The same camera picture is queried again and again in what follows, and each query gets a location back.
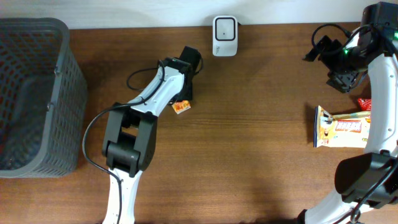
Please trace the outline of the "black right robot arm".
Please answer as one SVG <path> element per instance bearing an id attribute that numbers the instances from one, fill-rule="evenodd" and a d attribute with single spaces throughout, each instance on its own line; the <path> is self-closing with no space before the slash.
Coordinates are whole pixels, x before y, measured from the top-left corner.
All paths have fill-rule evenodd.
<path id="1" fill-rule="evenodd" d="M 362 214 L 397 203 L 397 5 L 379 2 L 364 8 L 361 25 L 343 30 L 341 44 L 328 36 L 312 42 L 304 60 L 329 69 L 327 84 L 348 93 L 358 75 L 369 76 L 371 122 L 360 156 L 338 164 L 334 189 L 295 223 L 359 223 Z"/>

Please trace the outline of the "small orange packet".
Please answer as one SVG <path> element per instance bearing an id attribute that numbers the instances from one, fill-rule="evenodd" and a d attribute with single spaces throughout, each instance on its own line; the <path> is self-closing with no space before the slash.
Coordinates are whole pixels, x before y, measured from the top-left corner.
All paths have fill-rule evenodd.
<path id="1" fill-rule="evenodd" d="M 188 100 L 176 101 L 172 104 L 172 108 L 177 114 L 180 114 L 186 110 L 189 110 L 191 108 L 191 104 Z"/>

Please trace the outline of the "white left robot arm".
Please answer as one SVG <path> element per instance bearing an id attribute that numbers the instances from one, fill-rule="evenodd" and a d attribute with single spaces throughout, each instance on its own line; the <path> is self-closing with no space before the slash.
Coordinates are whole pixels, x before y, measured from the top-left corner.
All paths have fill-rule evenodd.
<path id="1" fill-rule="evenodd" d="M 109 167 L 110 188 L 104 223 L 134 223 L 139 180 L 154 153 L 157 120 L 168 105 L 193 98 L 192 80 L 203 58 L 184 47 L 179 57 L 159 62 L 154 79 L 126 107 L 115 103 L 109 112 L 102 154 Z"/>

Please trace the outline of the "red snack bag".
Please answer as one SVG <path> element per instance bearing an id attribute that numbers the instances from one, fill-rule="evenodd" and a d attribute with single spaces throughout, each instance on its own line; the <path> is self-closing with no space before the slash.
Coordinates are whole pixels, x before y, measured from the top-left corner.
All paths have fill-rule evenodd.
<path id="1" fill-rule="evenodd" d="M 363 111 L 371 111 L 371 99 L 358 98 L 358 104 Z"/>

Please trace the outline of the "beige wet wipes pack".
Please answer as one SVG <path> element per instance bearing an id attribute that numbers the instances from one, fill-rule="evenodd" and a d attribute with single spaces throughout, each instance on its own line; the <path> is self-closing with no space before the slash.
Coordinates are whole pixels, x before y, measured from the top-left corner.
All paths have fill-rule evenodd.
<path id="1" fill-rule="evenodd" d="M 315 108 L 314 147 L 365 148 L 371 122 L 370 111 L 332 115 L 321 106 Z"/>

